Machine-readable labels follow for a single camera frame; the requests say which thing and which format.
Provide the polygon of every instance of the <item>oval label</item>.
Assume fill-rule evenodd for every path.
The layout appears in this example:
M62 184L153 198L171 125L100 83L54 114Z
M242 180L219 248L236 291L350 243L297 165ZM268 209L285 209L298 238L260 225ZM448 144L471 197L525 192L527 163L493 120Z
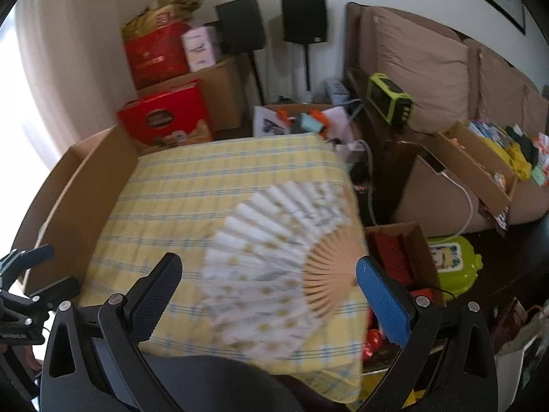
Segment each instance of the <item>oval label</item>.
M153 128L162 128L166 127L174 120L174 115L167 110L154 110L147 114L145 120L147 121L147 124Z

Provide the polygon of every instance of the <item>white floral fan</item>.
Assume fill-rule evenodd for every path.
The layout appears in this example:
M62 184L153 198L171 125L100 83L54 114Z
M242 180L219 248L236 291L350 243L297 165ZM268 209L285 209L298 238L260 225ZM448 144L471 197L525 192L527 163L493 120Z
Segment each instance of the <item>white floral fan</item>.
M367 251L354 217L334 183L273 185L240 203L200 284L223 341L265 361L300 348L356 285Z

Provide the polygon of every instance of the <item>light blue object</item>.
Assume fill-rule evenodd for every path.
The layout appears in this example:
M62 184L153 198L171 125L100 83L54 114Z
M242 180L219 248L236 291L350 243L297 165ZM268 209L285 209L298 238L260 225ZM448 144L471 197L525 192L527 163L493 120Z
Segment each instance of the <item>light blue object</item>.
M324 128L322 122L317 121L314 117L309 116L308 114L301 114L301 128L311 133L320 133Z
M389 341L404 347L412 334L408 315L367 258L356 264L356 281Z

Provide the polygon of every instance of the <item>metal bolt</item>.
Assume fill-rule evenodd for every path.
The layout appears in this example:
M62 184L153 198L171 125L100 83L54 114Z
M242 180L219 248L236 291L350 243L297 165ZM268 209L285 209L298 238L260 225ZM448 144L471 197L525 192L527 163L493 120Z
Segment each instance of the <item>metal bolt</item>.
M111 297L109 297L109 304L118 305L120 302L122 302L122 299L123 299L122 294L119 294L119 293L113 294Z
M474 312L477 312L477 311L480 310L480 306L476 302L469 302L467 304L467 306L469 307L469 310L474 311Z
M416 304L418 304L420 307L429 307L429 304L431 301L428 297L425 296L418 296L416 297Z
M63 302L59 304L59 309L61 311L67 311L69 308L70 308L70 301L68 300L63 300Z

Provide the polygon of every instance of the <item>red gift box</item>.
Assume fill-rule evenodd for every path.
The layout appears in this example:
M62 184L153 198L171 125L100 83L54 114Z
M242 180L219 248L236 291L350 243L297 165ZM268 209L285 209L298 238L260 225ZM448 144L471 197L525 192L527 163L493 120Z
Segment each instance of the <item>red gift box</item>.
M199 81L129 102L118 116L131 137L149 146L212 141L210 116Z
M189 72L181 40L181 35L188 30L188 23L175 22L124 44L136 89Z

